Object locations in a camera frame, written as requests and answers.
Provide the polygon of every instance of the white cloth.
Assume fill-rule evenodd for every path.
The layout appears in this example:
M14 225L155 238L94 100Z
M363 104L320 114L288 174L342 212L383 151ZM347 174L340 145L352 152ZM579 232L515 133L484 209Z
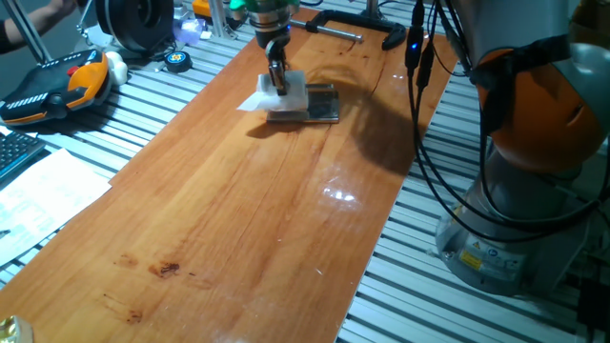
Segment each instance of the white cloth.
M304 111L309 105L305 87L304 71L286 71L286 81L290 85L286 95L277 95L277 89L271 82L269 74L258 75L256 91L244 101L238 110L241 111Z

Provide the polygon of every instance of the white paper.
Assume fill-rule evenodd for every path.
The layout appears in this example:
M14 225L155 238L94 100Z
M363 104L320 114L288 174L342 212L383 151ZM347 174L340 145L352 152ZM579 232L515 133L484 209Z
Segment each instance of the white paper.
M62 149L34 164L0 192L0 266L59 229L111 188Z
M279 96L271 82L269 74L258 75L256 91L244 101L238 110L241 111L304 111L309 105L307 88L305 87L305 72L286 71L286 82L290 85L288 94Z

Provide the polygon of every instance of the wood grain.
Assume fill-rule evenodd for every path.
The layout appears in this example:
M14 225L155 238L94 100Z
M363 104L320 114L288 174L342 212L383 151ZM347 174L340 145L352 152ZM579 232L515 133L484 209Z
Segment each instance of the wood grain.
M414 154L404 46L331 26L364 44L293 30L287 52L335 84L339 124L237 111L267 67L251 42L0 291L0 317L37 343L332 342ZM423 127L448 78L434 69Z

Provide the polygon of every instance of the keyboard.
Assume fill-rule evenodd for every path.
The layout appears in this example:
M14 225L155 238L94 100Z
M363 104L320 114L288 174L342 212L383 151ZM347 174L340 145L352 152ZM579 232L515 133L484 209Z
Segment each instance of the keyboard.
M18 132L0 133L0 183L44 149L45 143L40 139Z

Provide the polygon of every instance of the black bracket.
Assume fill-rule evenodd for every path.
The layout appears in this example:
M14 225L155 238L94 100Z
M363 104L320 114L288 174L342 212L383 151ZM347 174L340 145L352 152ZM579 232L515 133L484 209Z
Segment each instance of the black bracket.
M407 37L407 29L400 24L392 23L386 20L373 19L361 14L353 14L340 10L321 11L315 16L314 19L305 23L305 30L308 32L317 33L317 27L322 27L329 21L336 21L338 23L354 25L365 29L378 30L381 32L388 32L388 36L385 37L383 43L381 43L381 48L383 50L390 50L399 46Z

